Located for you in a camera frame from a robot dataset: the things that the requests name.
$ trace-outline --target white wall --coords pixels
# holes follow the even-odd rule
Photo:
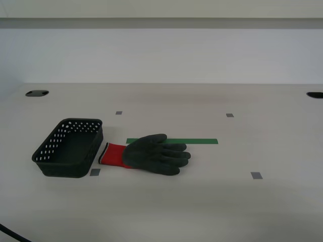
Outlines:
[[[6,10],[0,1],[0,18],[5,18],[5,17],[7,17]]]
[[[3,49],[3,46],[0,47],[0,100],[9,96],[11,92],[22,84],[22,79],[17,79],[15,75],[12,75],[11,70],[6,69],[8,66],[7,54],[9,53]]]
[[[322,18],[322,0],[0,0],[9,18]]]
[[[0,29],[26,83],[323,84],[323,29]]]

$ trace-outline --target plastic basket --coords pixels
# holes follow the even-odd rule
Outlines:
[[[101,120],[68,118],[56,126],[32,160],[46,176],[80,178],[89,172],[102,140]]]

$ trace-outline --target green tape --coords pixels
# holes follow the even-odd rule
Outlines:
[[[128,138],[127,144],[131,144],[132,142],[138,139]],[[163,143],[166,144],[194,144],[194,145],[217,145],[217,139],[166,139]]]

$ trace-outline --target table surface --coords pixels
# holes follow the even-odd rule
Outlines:
[[[0,223],[33,242],[321,242],[323,100],[309,91],[323,85],[23,85],[0,102]],[[103,121],[99,176],[32,162],[69,117]],[[177,176],[98,164],[106,142],[157,133],[219,144],[189,145]]]

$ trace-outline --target glove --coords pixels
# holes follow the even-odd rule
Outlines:
[[[167,135],[149,135],[128,146],[107,143],[100,164],[137,168],[163,175],[177,175],[188,164],[191,154],[185,144],[163,144]]]

